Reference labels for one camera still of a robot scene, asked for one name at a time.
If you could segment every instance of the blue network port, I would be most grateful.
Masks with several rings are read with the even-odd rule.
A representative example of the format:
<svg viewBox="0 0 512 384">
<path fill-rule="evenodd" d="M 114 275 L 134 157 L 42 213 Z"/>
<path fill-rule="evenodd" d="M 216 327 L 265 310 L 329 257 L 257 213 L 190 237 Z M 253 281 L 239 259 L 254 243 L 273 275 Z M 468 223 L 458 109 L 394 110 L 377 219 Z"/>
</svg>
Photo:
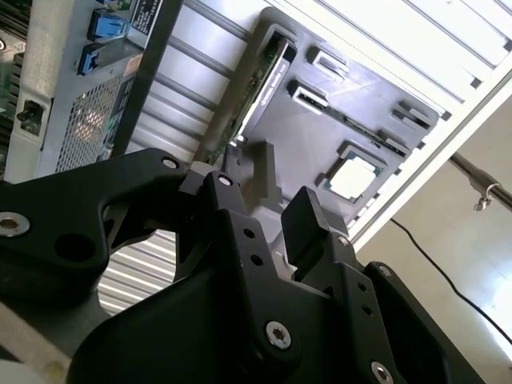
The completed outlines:
<svg viewBox="0 0 512 384">
<path fill-rule="evenodd" d="M 130 28 L 130 21 L 120 18 L 112 10 L 102 8 L 93 12 L 87 38 L 96 41 L 100 38 L 123 36 Z"/>
<path fill-rule="evenodd" d="M 95 43 L 90 44 L 83 49 L 80 64 L 78 65 L 78 74 L 87 76 L 99 67 L 99 56 L 103 47 L 103 44 Z"/>
</svg>

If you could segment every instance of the ventilation grille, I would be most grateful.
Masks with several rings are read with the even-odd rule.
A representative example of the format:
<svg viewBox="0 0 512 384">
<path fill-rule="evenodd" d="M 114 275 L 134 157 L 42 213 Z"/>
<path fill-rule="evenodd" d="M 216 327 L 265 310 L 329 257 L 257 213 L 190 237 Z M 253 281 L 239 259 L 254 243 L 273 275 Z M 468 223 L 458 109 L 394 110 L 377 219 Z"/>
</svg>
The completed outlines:
<svg viewBox="0 0 512 384">
<path fill-rule="evenodd" d="M 74 100 L 56 172 L 96 162 L 120 84 L 117 76 Z"/>
</svg>

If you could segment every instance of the black metal bracket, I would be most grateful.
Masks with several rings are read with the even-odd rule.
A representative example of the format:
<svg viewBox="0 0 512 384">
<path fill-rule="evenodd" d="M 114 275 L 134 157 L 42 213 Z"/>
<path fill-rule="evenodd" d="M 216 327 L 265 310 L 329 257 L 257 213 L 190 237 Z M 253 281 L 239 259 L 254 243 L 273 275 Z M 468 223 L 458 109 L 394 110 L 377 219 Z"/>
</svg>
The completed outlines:
<svg viewBox="0 0 512 384">
<path fill-rule="evenodd" d="M 398 278 L 358 264 L 307 188 L 282 215 L 293 280 L 236 180 L 160 150 L 1 188 L 2 212 L 25 219 L 0 237 L 2 301 L 73 356 L 69 384 L 482 382 Z M 106 319 L 94 288 L 109 256 L 156 229 L 177 233 L 177 279 Z"/>
</svg>

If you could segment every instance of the black cable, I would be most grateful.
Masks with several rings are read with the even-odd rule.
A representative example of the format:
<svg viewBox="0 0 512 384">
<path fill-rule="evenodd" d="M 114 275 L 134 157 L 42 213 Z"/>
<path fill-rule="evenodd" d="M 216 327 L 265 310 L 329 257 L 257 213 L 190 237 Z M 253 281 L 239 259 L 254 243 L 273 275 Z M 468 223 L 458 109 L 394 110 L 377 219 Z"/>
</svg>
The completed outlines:
<svg viewBox="0 0 512 384">
<path fill-rule="evenodd" d="M 460 291 L 455 286 L 454 282 L 451 281 L 451 278 L 446 274 L 444 270 L 441 269 L 441 267 L 423 250 L 423 248 L 420 247 L 420 245 L 416 242 L 414 239 L 413 234 L 405 228 L 402 224 L 397 222 L 394 218 L 391 219 L 391 222 L 395 224 L 398 228 L 403 230 L 409 239 L 412 241 L 414 246 L 420 251 L 420 253 L 434 266 L 436 270 L 445 278 L 445 280 L 450 284 L 451 289 L 455 292 L 457 296 L 459 296 L 462 300 L 464 300 L 469 306 L 471 306 L 474 310 L 476 310 L 481 316 L 484 317 L 485 320 L 487 320 L 496 330 L 502 334 L 502 336 L 512 345 L 512 338 L 506 332 L 488 315 L 486 314 L 480 307 L 478 307 L 474 302 L 469 300 L 466 296 L 460 293 Z"/>
</svg>

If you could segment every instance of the sticker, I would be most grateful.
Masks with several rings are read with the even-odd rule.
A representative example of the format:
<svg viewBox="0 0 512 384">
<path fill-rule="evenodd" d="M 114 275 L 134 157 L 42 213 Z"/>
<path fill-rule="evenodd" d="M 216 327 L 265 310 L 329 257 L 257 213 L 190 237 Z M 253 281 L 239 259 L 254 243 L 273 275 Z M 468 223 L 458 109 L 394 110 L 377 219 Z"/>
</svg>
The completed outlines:
<svg viewBox="0 0 512 384">
<path fill-rule="evenodd" d="M 140 0 L 131 23 L 132 27 L 149 36 L 162 0 Z"/>
<path fill-rule="evenodd" d="M 138 68 L 141 65 L 142 55 L 143 54 L 138 54 L 137 56 L 132 57 L 128 61 L 128 64 L 126 64 L 125 76 L 128 76 L 129 74 L 132 74 L 133 72 L 138 70 Z"/>
</svg>

